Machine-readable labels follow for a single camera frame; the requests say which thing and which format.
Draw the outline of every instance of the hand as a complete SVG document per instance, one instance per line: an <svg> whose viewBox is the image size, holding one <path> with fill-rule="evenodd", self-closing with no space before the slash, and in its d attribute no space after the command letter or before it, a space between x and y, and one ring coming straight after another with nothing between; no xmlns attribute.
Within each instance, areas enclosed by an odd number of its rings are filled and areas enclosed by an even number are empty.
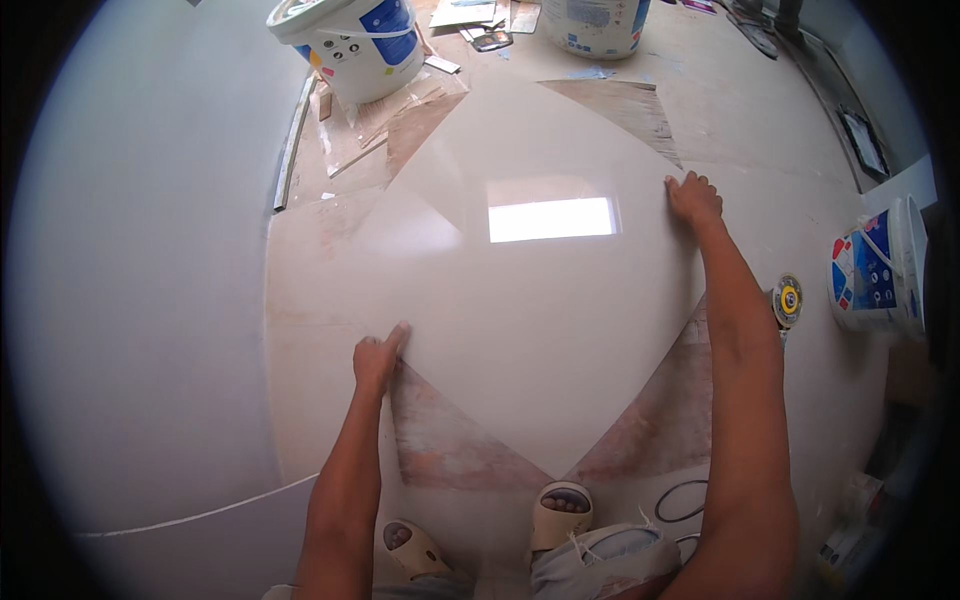
<svg viewBox="0 0 960 600"><path fill-rule="evenodd" d="M353 349L353 374L357 379L356 394L373 395L377 400L387 393L387 384L394 374L396 360L403 352L410 325L401 321L385 342L367 336Z"/></svg>
<svg viewBox="0 0 960 600"><path fill-rule="evenodd" d="M687 221L691 227L720 218L723 212L723 198L717 196L717 188L710 185L707 176L690 171L680 185L671 176L666 176L666 192L670 197L670 207Z"/></svg>

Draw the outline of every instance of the ripped jeans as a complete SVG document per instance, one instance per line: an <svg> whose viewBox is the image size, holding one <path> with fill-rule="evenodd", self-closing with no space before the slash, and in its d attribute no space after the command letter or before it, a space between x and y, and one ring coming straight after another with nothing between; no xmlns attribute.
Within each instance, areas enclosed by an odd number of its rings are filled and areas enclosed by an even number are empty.
<svg viewBox="0 0 960 600"><path fill-rule="evenodd" d="M573 538L540 556L534 600L604 600L681 567L680 548L652 525L623 523ZM373 586L373 600L469 600L473 583L451 575Z"/></svg>

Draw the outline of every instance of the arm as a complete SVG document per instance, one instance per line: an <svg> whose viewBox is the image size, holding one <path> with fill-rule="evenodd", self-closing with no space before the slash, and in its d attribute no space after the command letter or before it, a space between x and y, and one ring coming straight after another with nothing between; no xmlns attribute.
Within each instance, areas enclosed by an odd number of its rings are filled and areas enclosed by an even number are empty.
<svg viewBox="0 0 960 600"><path fill-rule="evenodd" d="M380 405L409 333L400 323L386 342L367 337L353 351L353 401L310 493L295 600L371 597Z"/></svg>
<svg viewBox="0 0 960 600"><path fill-rule="evenodd" d="M785 598L798 525L777 323L727 233L716 188L692 171L666 185L707 274L713 449L700 543L661 598Z"/></svg>

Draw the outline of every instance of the concrete floor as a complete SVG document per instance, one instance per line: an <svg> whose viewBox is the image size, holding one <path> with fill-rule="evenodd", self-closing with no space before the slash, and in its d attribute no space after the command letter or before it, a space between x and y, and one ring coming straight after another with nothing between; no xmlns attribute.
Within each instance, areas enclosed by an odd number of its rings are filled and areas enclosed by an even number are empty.
<svg viewBox="0 0 960 600"><path fill-rule="evenodd" d="M485 72L562 79L594 63L559 50L542 29L515 35L509 60L478 54L456 33L430 36L434 3L417 4L429 43L463 66L467 84ZM806 286L784 382L805 576L847 478L863 467L879 431L886 347L841 333L823 290L829 245L862 211L841 143L796 65L762 56L718 11L653 2L636 55L604 66L616 70L614 79L657 85L684 168L717 185L733 239L761 285L791 271ZM267 256L269 394L285 483L322 466L348 407L352 348L364 333L349 315L324 308L323 285L310 275L337 259L389 181L386 146L328 179L315 116L308 115L288 209L273 220ZM336 198L320 201L323 192ZM597 525L639 519L637 504L652 516L670 487L708 476L712 391L702 308L630 408L568 475L590 486ZM526 589L531 503L549 478L409 368L385 405L383 429L381 516L423 527L479 577L477 597L518 597ZM677 506L670 510L683 514L703 495L703 486L691 486L671 498ZM699 531L700 517L658 524L678 537ZM396 576L383 558L378 554L380 577Z"/></svg>

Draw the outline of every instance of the plastic bucket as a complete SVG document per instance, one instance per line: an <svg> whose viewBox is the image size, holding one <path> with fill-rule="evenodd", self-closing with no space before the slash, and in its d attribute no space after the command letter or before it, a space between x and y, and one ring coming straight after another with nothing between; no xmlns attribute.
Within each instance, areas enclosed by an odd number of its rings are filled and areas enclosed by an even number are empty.
<svg viewBox="0 0 960 600"><path fill-rule="evenodd" d="M406 0L284 0L267 28L296 47L342 102L364 103L392 94L420 72L415 22Z"/></svg>
<svg viewBox="0 0 960 600"><path fill-rule="evenodd" d="M550 39L580 57L618 60L636 52L650 0L543 0Z"/></svg>
<svg viewBox="0 0 960 600"><path fill-rule="evenodd" d="M909 194L837 238L827 266L833 318L844 329L921 341L925 255L924 220Z"/></svg>

